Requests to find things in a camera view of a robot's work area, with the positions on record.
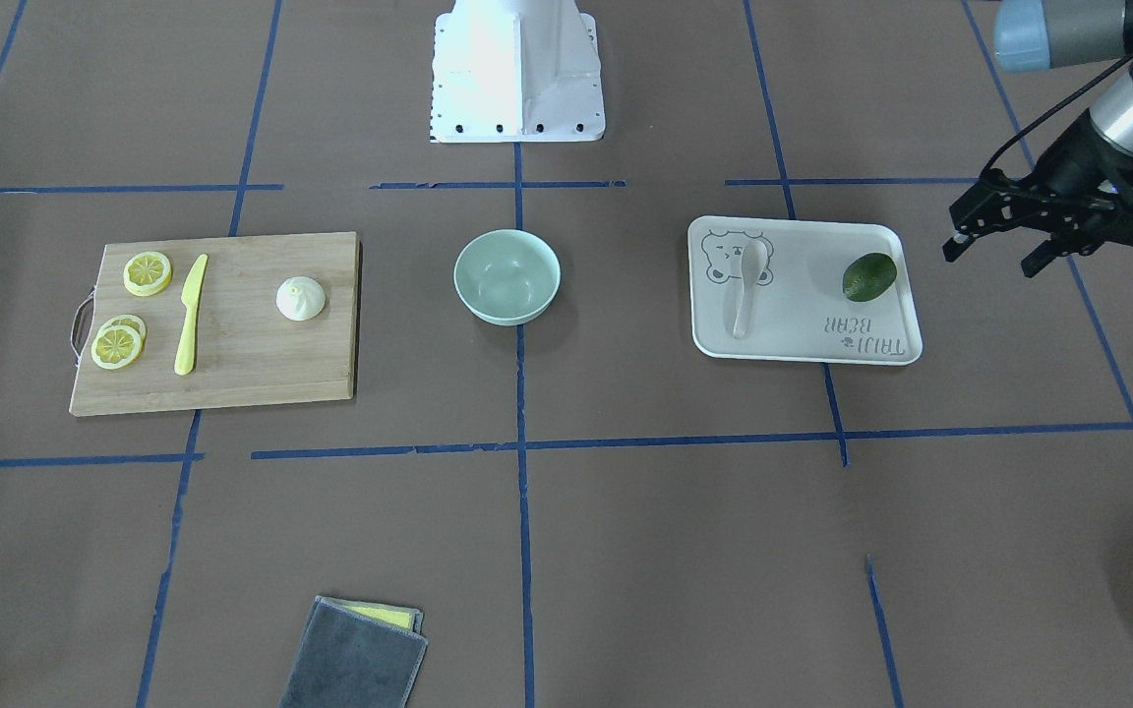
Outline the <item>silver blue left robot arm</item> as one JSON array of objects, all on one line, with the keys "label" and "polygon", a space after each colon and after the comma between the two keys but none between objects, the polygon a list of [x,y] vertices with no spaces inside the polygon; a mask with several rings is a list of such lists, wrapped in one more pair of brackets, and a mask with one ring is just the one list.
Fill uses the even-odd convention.
[{"label": "silver blue left robot arm", "polygon": [[1133,1],[1006,1],[994,28],[1003,71],[1037,72],[1106,62],[1111,79],[1036,162],[1012,179],[989,161],[949,206],[945,261],[977,239],[1026,228],[1043,232],[1021,263],[1036,276],[1053,261],[1102,245],[1133,248]]}]

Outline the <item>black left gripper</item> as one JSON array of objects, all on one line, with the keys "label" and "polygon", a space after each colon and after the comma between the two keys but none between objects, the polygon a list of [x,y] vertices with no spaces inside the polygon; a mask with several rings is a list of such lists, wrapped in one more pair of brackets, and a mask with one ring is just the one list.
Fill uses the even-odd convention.
[{"label": "black left gripper", "polygon": [[942,246],[956,262],[977,239],[1025,228],[1046,239],[1021,261],[1025,278],[1071,254],[1091,255],[1105,244],[1133,248],[1133,155],[1102,138],[1090,116],[1077,120],[1019,179],[985,167],[949,206],[954,234]]}]

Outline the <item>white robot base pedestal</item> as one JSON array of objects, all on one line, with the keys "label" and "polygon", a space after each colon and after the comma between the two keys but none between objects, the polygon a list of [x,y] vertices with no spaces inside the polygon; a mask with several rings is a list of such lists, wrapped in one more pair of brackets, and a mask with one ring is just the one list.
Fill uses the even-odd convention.
[{"label": "white robot base pedestal", "polygon": [[433,40],[433,143],[606,135],[597,23],[576,1],[455,1]]}]

